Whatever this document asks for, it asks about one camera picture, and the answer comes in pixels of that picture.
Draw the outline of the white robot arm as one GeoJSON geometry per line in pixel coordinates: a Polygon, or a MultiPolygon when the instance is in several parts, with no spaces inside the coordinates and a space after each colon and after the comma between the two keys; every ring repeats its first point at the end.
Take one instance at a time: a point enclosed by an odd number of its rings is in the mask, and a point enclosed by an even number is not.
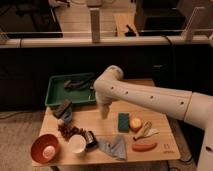
{"type": "Polygon", "coordinates": [[[213,171],[213,96],[136,85],[122,79],[123,71],[111,65],[95,80],[95,97],[101,117],[107,118],[114,100],[123,100],[200,128],[204,131],[204,138],[197,171],[213,171]]]}

